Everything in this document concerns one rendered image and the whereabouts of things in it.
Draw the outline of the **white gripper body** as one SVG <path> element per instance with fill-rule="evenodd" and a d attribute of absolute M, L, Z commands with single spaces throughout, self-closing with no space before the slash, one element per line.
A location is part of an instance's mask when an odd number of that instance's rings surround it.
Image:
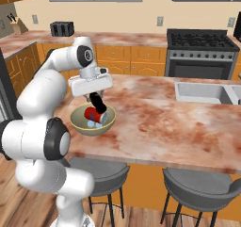
<path fill-rule="evenodd" d="M 109 73 L 91 78 L 82 78 L 80 75 L 73 76 L 68 80 L 74 97 L 88 95 L 92 92 L 113 87 L 113 80 Z"/>

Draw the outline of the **olive green bowl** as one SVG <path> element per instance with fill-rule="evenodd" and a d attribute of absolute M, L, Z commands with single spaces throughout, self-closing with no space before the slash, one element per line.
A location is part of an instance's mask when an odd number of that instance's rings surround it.
<path fill-rule="evenodd" d="M 112 125 L 116 120 L 117 113 L 112 106 L 107 105 L 106 106 L 107 110 L 105 112 L 107 114 L 107 120 L 103 124 L 103 127 L 96 128 L 95 126 L 96 122 L 94 122 L 95 123 L 94 127 L 88 127 L 89 120 L 85 118 L 84 112 L 85 112 L 85 109 L 89 106 L 92 106 L 92 104 L 81 105 L 71 113 L 71 116 L 70 116 L 71 125 L 77 132 L 79 132 L 84 136 L 92 136 L 92 137 L 100 136 L 112 127 Z"/>

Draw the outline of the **dark steel fridge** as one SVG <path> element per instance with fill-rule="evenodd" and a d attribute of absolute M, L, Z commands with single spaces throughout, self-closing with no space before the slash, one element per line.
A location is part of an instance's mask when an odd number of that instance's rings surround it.
<path fill-rule="evenodd" d="M 5 59 L 0 49 L 0 122 L 10 119 L 20 119 L 16 108 L 16 96 L 11 84 Z"/>

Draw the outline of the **red soda can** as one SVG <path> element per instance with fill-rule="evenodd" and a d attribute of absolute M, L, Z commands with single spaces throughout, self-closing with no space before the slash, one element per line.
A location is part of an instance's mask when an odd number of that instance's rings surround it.
<path fill-rule="evenodd" d="M 92 106 L 89 106 L 85 109 L 84 116 L 86 119 L 93 122 L 98 122 L 100 124 L 104 124 L 107 120 L 106 113 L 98 113 L 97 110 Z"/>

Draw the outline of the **orange base cupboard run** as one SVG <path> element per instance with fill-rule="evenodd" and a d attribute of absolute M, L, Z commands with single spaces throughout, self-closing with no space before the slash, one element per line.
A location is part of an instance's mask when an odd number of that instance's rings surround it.
<path fill-rule="evenodd" d="M 21 52 L 7 59 L 6 65 L 15 95 L 19 97 L 40 66 L 37 46 L 32 44 L 25 47 Z"/>
<path fill-rule="evenodd" d="M 163 76 L 167 49 L 148 46 L 93 45 L 99 67 L 113 74 Z"/>
<path fill-rule="evenodd" d="M 233 70 L 232 80 L 241 81 L 241 50 L 239 51 L 239 55 Z"/>

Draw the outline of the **black toaster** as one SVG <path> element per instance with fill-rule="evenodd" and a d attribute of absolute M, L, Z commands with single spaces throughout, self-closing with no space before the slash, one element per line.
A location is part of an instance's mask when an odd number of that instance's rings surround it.
<path fill-rule="evenodd" d="M 70 37 L 74 34 L 73 22 L 53 22 L 50 29 L 53 37 Z"/>

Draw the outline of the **grey bar stool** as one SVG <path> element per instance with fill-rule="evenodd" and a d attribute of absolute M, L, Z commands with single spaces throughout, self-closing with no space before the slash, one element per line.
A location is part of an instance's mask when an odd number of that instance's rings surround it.
<path fill-rule="evenodd" d="M 210 227 L 215 227 L 217 212 L 241 194 L 241 178 L 233 181 L 225 173 L 165 168 L 163 175 L 168 194 L 160 223 L 172 197 L 178 203 L 172 227 L 177 226 L 183 206 L 199 211 L 195 227 L 199 227 L 203 212 L 213 213 Z"/>
<path fill-rule="evenodd" d="M 85 170 L 92 174 L 95 186 L 88 197 L 90 213 L 92 211 L 92 197 L 106 196 L 108 199 L 111 227 L 115 227 L 112 196 L 111 194 L 118 190 L 120 192 L 121 216 L 124 217 L 122 186 L 126 181 L 130 167 L 123 162 L 114 162 L 107 160 L 97 160 L 90 158 L 73 157 L 70 160 L 70 166 L 75 169 Z"/>

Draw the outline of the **wooden knife block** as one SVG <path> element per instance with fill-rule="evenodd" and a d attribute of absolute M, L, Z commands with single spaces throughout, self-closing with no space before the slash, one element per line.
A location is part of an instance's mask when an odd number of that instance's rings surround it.
<path fill-rule="evenodd" d="M 10 13 L 8 15 L 8 18 L 10 19 L 10 24 L 13 27 L 13 32 L 16 35 L 22 35 L 23 33 L 28 31 L 27 27 L 24 25 L 24 23 L 19 17 L 14 16 L 12 13 Z"/>

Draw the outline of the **grey double sink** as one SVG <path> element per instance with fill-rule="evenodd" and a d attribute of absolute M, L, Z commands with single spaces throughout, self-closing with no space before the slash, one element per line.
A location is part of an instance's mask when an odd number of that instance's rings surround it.
<path fill-rule="evenodd" d="M 175 82 L 177 101 L 213 105 L 241 105 L 241 86 Z"/>

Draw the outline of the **orange island cupboard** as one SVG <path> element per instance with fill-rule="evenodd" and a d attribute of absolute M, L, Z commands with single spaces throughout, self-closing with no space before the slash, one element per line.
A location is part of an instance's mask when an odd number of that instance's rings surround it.
<path fill-rule="evenodd" d="M 167 196 L 162 167 L 131 163 L 129 166 L 130 170 L 122 187 L 124 205 L 161 211 Z M 241 221 L 241 195 L 219 211 L 217 217 Z"/>

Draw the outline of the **black and steel range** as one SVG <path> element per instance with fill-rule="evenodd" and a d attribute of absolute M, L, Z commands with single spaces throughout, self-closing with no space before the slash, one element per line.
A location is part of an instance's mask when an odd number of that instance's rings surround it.
<path fill-rule="evenodd" d="M 165 76 L 231 80 L 240 48 L 226 30 L 167 30 Z"/>

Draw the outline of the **black coffee machine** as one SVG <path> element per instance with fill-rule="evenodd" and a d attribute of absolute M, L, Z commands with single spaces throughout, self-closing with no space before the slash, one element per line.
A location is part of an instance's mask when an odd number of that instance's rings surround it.
<path fill-rule="evenodd" d="M 241 11 L 239 11 L 237 16 L 237 21 L 235 24 L 233 36 L 241 42 Z"/>

